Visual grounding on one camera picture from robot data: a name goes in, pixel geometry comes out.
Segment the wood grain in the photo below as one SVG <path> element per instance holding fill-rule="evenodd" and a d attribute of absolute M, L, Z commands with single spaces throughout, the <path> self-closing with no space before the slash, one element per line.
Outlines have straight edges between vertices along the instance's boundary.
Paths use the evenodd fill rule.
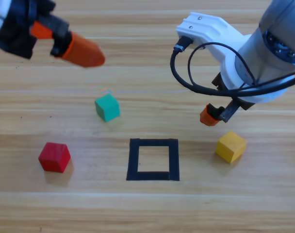
<path fill-rule="evenodd" d="M 295 86 L 268 104 L 208 128 L 199 113 L 230 99 L 187 91 L 172 76 L 175 27 L 191 11 L 252 33 L 269 0 L 58 0 L 56 15 L 98 42 L 103 67 L 81 69 L 39 42 L 28 61 L 0 51 L 0 233 L 295 233 Z M 186 77 L 190 51 L 178 59 Z M 194 57 L 212 86 L 219 64 Z M 111 89 L 121 117 L 103 123 L 94 100 Z M 229 165 L 214 154 L 233 130 L 248 141 Z M 126 181 L 130 138 L 177 138 L 180 182 Z M 66 143 L 64 174 L 45 173 L 46 142 Z M 168 169 L 145 150 L 141 170 Z"/>

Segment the black cable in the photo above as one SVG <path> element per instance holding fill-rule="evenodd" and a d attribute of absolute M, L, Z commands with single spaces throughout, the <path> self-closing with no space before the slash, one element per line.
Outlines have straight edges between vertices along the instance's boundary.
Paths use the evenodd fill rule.
<path fill-rule="evenodd" d="M 229 50 L 231 50 L 232 52 L 234 52 L 234 53 L 239 57 L 239 59 L 242 61 L 242 63 L 244 64 L 244 66 L 246 67 L 246 70 L 247 70 L 247 72 L 249 73 L 249 75 L 251 76 L 252 80 L 255 81 L 255 77 L 253 76 L 251 70 L 250 70 L 249 67 L 247 66 L 245 60 L 242 58 L 242 56 L 241 56 L 236 50 L 234 50 L 232 47 L 230 47 L 230 46 L 228 46 L 228 45 L 225 45 L 225 44 L 222 44 L 222 43 L 210 42 L 210 43 L 205 43 L 205 44 L 202 44 L 202 45 L 196 47 L 196 48 L 194 49 L 194 51 L 191 53 L 191 55 L 190 55 L 190 57 L 189 57 L 189 59 L 188 59 L 187 70 L 188 70 L 189 78 L 190 78 L 190 80 L 191 80 L 191 82 L 192 82 L 192 84 L 193 84 L 194 86 L 202 87 L 202 86 L 198 85 L 197 83 L 195 83 L 194 80 L 193 80 L 193 77 L 192 77 L 192 74 L 191 74 L 191 68 L 190 68 L 190 66 L 191 66 L 191 60 L 192 60 L 192 58 L 193 58 L 195 52 L 196 52 L 198 49 L 200 49 L 200 48 L 202 48 L 202 47 L 205 47 L 206 45 L 220 45 L 220 46 L 223 46 L 223 47 L 225 47 L 225 48 L 228 48 Z M 252 86 L 245 87 L 245 88 L 232 89 L 231 91 L 242 91 L 242 90 L 248 90 L 248 89 L 253 89 L 253 88 L 261 87 L 261 86 L 268 85 L 268 84 L 271 84 L 271 83 L 274 83 L 274 82 L 280 81 L 280 80 L 282 80 L 282 79 L 288 78 L 289 76 L 292 76 L 292 75 L 295 75 L 295 72 L 290 73 L 290 74 L 287 74 L 287 75 L 284 75 L 284 76 L 281 76 L 281 77 L 279 77 L 279 78 L 275 78 L 275 79 L 272 79 L 272 80 L 266 81 L 266 82 L 261 83 L 261 84 L 252 85 Z"/>
<path fill-rule="evenodd" d="M 261 89 L 261 90 L 256 90 L 256 91 L 242 91 L 241 92 L 241 91 L 237 91 L 237 90 L 215 90 L 215 89 L 203 87 L 200 85 L 193 86 L 193 85 L 190 85 L 188 82 L 186 82 L 183 78 L 181 78 L 181 76 L 176 71 L 175 60 L 176 60 L 176 57 L 179 52 L 180 51 L 177 50 L 176 48 L 172 52 L 172 55 L 170 58 L 171 72 L 172 72 L 173 76 L 176 78 L 176 80 L 181 85 L 183 85 L 184 87 L 186 87 L 189 90 L 196 92 L 196 93 L 200 93 L 200 94 L 204 94 L 204 95 L 211 95 L 211 96 L 250 97 L 250 96 L 259 96 L 259 95 L 269 94 L 269 93 L 280 91 L 280 90 L 283 90 L 285 88 L 295 85 L 295 78 L 294 78 L 294 79 L 287 81 L 285 83 L 282 83 L 282 84 L 279 84 L 276 86 L 272 86 L 269 88 Z"/>
<path fill-rule="evenodd" d="M 225 44 L 222 44 L 222 43 L 218 43 L 218 42 L 209 42 L 209 43 L 204 43 L 200 46 L 197 46 L 194 51 L 191 53 L 189 59 L 188 59 L 188 64 L 187 64 L 187 69 L 188 69 L 188 74 L 190 76 L 190 80 L 192 82 L 193 85 L 196 85 L 196 83 L 193 81 L 193 78 L 192 78 L 192 75 L 191 75 L 191 71 L 190 71 L 190 63 L 191 63 L 191 60 L 192 60 L 192 57 L 194 56 L 195 52 L 200 49 L 200 48 L 204 48 L 206 47 L 207 45 L 220 45 L 220 46 L 223 46 L 229 50 L 231 50 L 232 52 L 234 52 L 236 54 L 237 57 L 239 57 L 239 59 L 241 60 L 241 62 L 244 64 L 247 72 L 249 73 L 249 75 L 251 76 L 251 79 L 253 80 L 253 83 L 255 84 L 256 83 L 256 80 L 255 80 L 255 77 L 254 75 L 252 74 L 250 68 L 248 67 L 248 65 L 246 64 L 245 60 L 242 58 L 242 56 L 235 50 L 233 49 L 231 46 L 228 46 L 228 45 L 225 45 Z"/>

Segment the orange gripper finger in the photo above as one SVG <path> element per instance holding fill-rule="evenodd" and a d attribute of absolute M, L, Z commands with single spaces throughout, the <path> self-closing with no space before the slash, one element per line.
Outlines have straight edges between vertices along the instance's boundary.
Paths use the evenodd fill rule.
<path fill-rule="evenodd" d="M 200 113 L 200 122 L 207 126 L 215 126 L 217 123 L 219 123 L 219 120 L 214 119 L 208 113 L 208 106 L 206 106 L 205 109 Z"/>
<path fill-rule="evenodd" d="M 105 56 L 96 43 L 74 32 L 71 34 L 72 41 L 62 59 L 82 67 L 98 67 L 104 64 Z"/>
<path fill-rule="evenodd" d="M 52 39 L 52 31 L 37 21 L 31 28 L 30 34 L 38 39 Z"/>

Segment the red cube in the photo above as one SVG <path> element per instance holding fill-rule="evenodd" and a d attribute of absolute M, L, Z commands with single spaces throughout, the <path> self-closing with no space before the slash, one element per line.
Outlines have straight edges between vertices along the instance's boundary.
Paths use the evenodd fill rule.
<path fill-rule="evenodd" d="M 39 161 L 45 171 L 63 173 L 70 158 L 66 144 L 48 142 L 39 156 Z"/>

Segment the black connector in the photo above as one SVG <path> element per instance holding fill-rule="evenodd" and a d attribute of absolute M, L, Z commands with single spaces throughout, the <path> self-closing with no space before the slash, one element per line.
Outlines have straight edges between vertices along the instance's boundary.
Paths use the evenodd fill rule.
<path fill-rule="evenodd" d="M 187 36 L 181 36 L 176 45 L 174 46 L 174 51 L 183 52 L 187 47 L 193 43 L 193 39 Z"/>

